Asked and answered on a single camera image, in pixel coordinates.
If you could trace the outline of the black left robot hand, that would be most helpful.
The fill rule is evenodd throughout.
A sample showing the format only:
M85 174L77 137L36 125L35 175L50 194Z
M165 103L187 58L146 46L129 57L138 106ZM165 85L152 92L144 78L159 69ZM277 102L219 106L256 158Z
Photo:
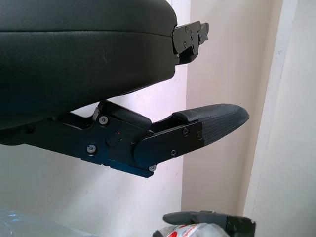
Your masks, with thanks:
M0 142L151 177L156 166L232 133L246 109L215 104L151 122L112 103L171 79L208 39L165 0L3 0Z

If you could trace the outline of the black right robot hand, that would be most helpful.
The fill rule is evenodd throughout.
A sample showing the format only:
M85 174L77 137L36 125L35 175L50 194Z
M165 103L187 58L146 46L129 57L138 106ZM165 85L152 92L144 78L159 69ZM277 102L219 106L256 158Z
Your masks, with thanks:
M172 225L189 225L198 223L216 224L230 237L254 237L255 221L240 216L233 216L214 211L181 211L168 213L163 221Z

